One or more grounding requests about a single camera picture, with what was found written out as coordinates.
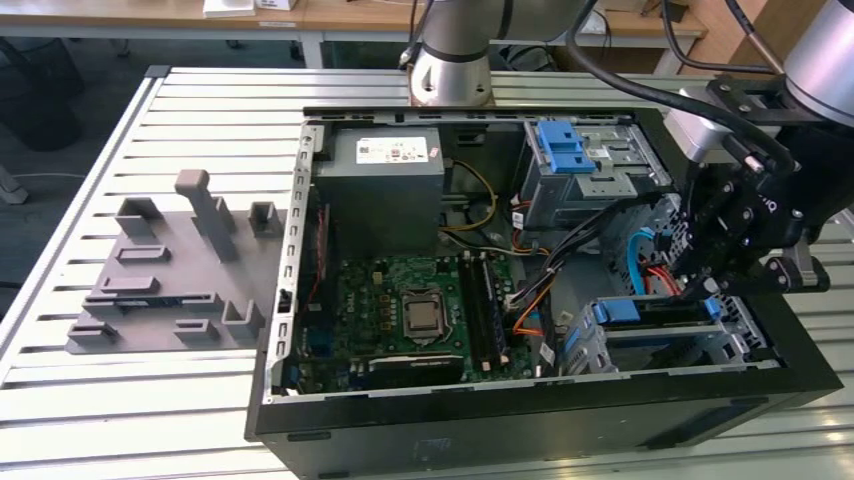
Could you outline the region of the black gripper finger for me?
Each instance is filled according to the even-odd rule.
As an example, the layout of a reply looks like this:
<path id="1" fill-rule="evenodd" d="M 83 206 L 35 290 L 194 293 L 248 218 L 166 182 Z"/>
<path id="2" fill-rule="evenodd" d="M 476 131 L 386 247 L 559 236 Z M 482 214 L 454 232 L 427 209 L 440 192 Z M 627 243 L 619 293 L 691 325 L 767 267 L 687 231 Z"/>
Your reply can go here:
<path id="1" fill-rule="evenodd" d="M 689 282 L 682 300 L 703 300 L 726 289 L 745 269 L 742 241 L 757 218 L 746 199 L 746 183 L 733 166 L 699 167 L 681 195 L 681 251 L 671 272 Z"/>
<path id="2" fill-rule="evenodd" d="M 727 269 L 717 277 L 717 283 L 722 293 L 730 296 L 822 293 L 831 286 L 819 259 L 809 252 L 797 253 L 794 248 L 765 262 L 757 260 Z"/>

